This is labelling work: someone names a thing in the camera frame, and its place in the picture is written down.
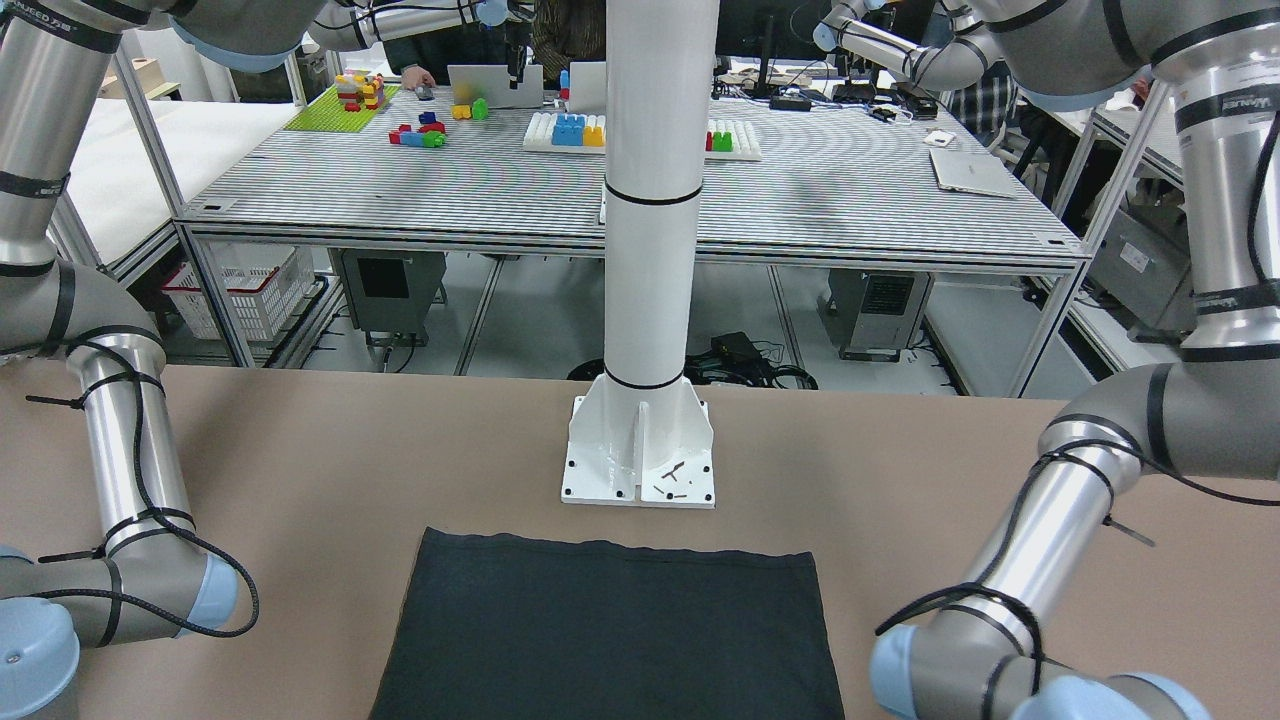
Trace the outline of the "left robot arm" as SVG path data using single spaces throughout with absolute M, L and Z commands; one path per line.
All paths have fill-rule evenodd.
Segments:
M 1204 719 L 1165 678 L 1050 664 L 1042 630 L 1117 497 L 1144 474 L 1277 479 L 1277 4 L 963 8 L 1032 97 L 1080 106 L 1143 68 L 1169 88 L 1197 320 L 1179 361 L 1112 375 L 1044 428 L 965 582 L 878 628 L 870 687 L 901 719 Z

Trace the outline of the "neighbouring robot arm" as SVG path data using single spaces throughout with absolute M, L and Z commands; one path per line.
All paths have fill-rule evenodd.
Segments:
M 941 47 L 920 46 L 863 20 L 884 1 L 832 1 L 813 29 L 814 44 L 826 53 L 837 49 L 865 58 L 895 77 L 928 91 L 952 91 L 975 85 L 1004 53 L 986 23 L 965 1 L 943 1 L 952 38 Z

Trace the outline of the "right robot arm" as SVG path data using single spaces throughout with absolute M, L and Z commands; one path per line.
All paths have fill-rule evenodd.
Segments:
M 320 1 L 6 1 L 3 5 L 3 354 L 77 377 L 104 528 L 99 548 L 37 562 L 3 550 L 3 716 L 73 717 L 83 647 L 186 633 L 229 638 L 256 585 L 201 539 L 187 505 L 148 314 L 115 281 L 63 260 L 46 232 L 128 29 L 169 15 L 227 67 L 279 67 Z

